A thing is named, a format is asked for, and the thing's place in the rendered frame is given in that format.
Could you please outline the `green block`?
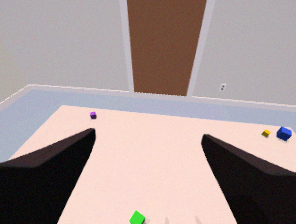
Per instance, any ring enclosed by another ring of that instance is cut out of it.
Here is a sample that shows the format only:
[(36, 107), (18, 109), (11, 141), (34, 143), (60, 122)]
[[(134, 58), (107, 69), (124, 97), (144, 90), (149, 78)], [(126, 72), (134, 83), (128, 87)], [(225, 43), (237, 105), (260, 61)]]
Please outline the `green block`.
[(131, 224), (143, 224), (145, 217), (141, 215), (136, 209), (133, 216), (130, 218), (129, 222)]

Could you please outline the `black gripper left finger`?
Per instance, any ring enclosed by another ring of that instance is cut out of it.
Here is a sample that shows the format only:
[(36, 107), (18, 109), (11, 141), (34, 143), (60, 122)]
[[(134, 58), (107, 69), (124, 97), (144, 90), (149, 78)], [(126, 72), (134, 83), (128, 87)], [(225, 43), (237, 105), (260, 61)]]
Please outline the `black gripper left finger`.
[(95, 142), (89, 128), (0, 162), (0, 224), (57, 224)]

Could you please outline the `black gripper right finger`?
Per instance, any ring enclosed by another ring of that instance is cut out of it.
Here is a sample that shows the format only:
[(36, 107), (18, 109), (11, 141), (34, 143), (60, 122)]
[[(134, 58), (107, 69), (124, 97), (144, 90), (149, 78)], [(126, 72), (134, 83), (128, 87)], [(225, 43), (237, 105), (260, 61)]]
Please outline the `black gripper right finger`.
[(209, 134), (201, 146), (237, 224), (296, 224), (296, 172)]

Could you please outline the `blue block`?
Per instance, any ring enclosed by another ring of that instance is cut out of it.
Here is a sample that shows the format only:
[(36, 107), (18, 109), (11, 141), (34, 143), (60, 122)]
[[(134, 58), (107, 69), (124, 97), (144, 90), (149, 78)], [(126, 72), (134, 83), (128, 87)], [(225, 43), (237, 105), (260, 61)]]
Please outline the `blue block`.
[(288, 130), (287, 128), (281, 127), (277, 131), (277, 137), (284, 141), (287, 141), (291, 136), (292, 136), (292, 131)]

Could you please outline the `small purple block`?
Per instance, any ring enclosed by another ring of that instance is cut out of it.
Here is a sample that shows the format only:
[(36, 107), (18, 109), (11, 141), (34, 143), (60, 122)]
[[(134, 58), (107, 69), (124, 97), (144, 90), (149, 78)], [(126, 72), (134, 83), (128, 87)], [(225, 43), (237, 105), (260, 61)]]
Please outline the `small purple block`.
[(96, 112), (90, 112), (90, 117), (91, 119), (96, 119), (97, 118)]

